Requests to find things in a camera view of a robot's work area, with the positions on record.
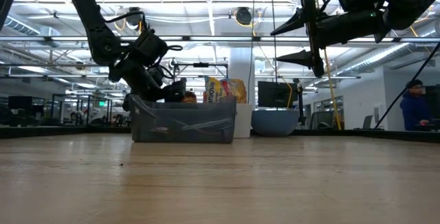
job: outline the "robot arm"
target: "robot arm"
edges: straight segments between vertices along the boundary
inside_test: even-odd
[[[271,32],[282,34],[306,27],[310,52],[305,50],[281,56],[277,60],[296,63],[313,69],[315,76],[324,74],[319,49],[336,43],[374,34],[379,43],[391,29],[402,30],[411,26],[435,0],[338,0],[346,11],[342,15],[328,16],[317,10],[315,0],[301,0],[302,8],[288,22]],[[383,3],[388,7],[381,11]]]
[[[0,0],[0,29],[13,0]],[[89,41],[91,57],[96,64],[109,67],[109,79],[117,82],[123,78],[132,89],[132,93],[149,101],[165,98],[166,101],[180,101],[185,92],[185,80],[175,82],[173,86],[161,89],[162,79],[153,77],[157,72],[163,75],[157,59],[168,51],[168,45],[149,29],[143,18],[143,30],[137,40],[129,46],[121,42],[106,26],[96,0],[71,0],[84,25]]]

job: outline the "computer monitor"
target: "computer monitor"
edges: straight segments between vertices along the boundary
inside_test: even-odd
[[[298,100],[297,85],[289,83],[292,88],[289,107]],[[258,82],[258,107],[286,108],[289,101],[290,88],[286,83]]]

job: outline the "wooden tabletop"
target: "wooden tabletop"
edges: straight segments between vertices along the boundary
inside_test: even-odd
[[[440,223],[440,146],[360,137],[0,141],[0,223]]]

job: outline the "plastic storage container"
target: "plastic storage container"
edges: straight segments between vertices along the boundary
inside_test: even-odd
[[[135,142],[231,143],[237,99],[216,104],[156,103],[130,96],[131,135]]]

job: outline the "gray bowl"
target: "gray bowl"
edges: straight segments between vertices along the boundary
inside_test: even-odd
[[[299,111],[266,111],[252,112],[252,128],[263,136],[280,137],[294,132],[300,116]]]

